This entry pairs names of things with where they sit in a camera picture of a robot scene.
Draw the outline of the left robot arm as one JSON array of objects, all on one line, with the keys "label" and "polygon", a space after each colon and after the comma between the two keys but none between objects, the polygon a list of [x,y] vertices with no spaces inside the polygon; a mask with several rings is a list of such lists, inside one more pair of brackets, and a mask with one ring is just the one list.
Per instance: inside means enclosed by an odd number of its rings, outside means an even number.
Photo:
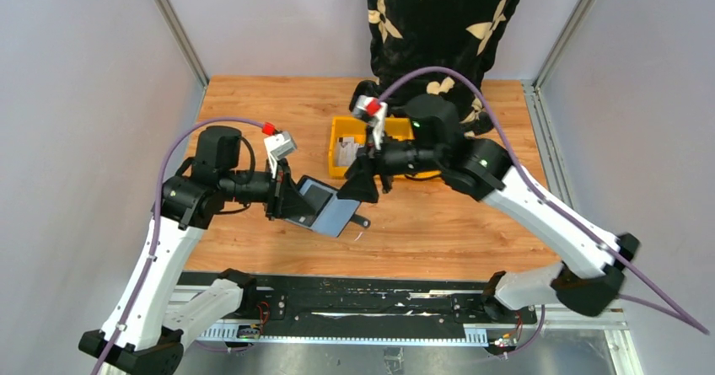
[{"label": "left robot arm", "polygon": [[268,219],[311,212],[292,180],[287,157],[296,143],[286,131],[263,123],[266,167],[255,162],[238,167],[242,149],[250,142],[236,121],[197,125],[196,151],[171,176],[161,176],[154,192],[152,217],[140,258],[110,317],[85,332],[80,351],[95,359],[93,373],[172,374],[185,350],[220,319],[236,313],[264,325],[270,304],[263,300],[256,279],[227,269],[210,287],[175,312],[168,311],[185,263],[213,218],[226,213],[226,204],[242,209],[261,204]]}]

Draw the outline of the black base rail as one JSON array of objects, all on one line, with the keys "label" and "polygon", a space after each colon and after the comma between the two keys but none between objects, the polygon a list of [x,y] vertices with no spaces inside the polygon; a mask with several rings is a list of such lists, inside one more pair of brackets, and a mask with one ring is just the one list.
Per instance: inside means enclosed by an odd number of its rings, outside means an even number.
[{"label": "black base rail", "polygon": [[258,275],[255,305],[228,313],[198,340],[231,349],[259,343],[504,346],[537,324],[534,307],[491,318],[482,281]]}]

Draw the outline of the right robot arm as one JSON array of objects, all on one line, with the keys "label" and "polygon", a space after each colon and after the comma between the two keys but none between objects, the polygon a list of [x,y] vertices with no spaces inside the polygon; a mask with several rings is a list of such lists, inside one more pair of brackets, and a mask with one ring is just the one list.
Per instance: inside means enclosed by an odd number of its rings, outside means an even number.
[{"label": "right robot arm", "polygon": [[375,97],[358,96],[351,112],[365,123],[366,142],[344,175],[339,198],[375,203],[391,191],[395,176],[435,171],[450,189],[505,213],[559,256],[554,265],[493,274],[480,301],[492,319],[548,303],[596,317],[618,298],[639,240],[577,215],[504,146],[466,137],[453,104],[436,94],[412,99],[405,107],[410,140],[386,133],[387,106]]}]

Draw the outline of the middle yellow bin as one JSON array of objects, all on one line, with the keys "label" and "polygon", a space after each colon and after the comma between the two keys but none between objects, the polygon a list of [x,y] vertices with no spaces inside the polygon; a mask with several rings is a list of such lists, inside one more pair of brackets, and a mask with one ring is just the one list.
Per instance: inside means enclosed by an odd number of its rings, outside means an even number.
[{"label": "middle yellow bin", "polygon": [[393,179],[413,181],[436,179],[441,174],[438,156],[432,147],[421,146],[407,118],[387,118],[381,154],[382,165]]}]

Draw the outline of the yellow bin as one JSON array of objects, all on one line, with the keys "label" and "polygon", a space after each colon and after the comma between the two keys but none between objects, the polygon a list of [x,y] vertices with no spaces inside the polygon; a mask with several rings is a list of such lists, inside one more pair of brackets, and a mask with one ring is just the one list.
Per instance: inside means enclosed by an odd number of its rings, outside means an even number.
[{"label": "yellow bin", "polygon": [[382,165],[393,179],[413,181],[436,179],[441,174],[438,156],[432,147],[421,146],[407,118],[387,118],[381,154]]},{"label": "yellow bin", "polygon": [[349,116],[336,116],[331,122],[328,147],[328,175],[342,179],[355,161],[358,149],[366,142],[367,125]]}]

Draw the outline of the silver cards in bin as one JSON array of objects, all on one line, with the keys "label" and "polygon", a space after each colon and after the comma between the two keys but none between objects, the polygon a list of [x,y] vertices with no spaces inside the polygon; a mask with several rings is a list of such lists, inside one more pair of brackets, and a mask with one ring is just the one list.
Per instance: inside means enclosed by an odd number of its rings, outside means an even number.
[{"label": "silver cards in bin", "polygon": [[363,144],[355,137],[339,137],[336,142],[335,162],[337,167],[349,167],[357,158]]}]

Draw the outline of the left yellow bin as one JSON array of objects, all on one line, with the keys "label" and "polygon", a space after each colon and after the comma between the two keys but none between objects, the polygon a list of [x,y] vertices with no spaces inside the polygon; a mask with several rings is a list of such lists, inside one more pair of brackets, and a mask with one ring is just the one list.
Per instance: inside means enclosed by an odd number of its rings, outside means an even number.
[{"label": "left yellow bin", "polygon": [[367,125],[349,116],[336,116],[331,122],[328,147],[328,175],[342,179],[355,161],[358,149],[366,142]]}]

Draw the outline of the black floral blanket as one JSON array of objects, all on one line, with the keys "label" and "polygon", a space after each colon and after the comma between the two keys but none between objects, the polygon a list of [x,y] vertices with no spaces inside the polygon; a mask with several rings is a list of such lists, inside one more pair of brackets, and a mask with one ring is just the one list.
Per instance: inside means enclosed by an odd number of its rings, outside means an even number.
[{"label": "black floral blanket", "polygon": [[367,0],[373,76],[357,84],[349,105],[423,67],[447,67],[481,87],[520,1]]}]

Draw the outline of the black card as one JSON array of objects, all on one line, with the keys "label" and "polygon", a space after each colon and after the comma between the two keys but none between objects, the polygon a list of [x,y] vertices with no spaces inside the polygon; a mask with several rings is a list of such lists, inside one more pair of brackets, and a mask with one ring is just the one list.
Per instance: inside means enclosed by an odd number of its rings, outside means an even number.
[{"label": "black card", "polygon": [[331,190],[327,190],[322,185],[308,183],[303,187],[303,197],[314,208],[316,213],[320,213],[333,196]]}]

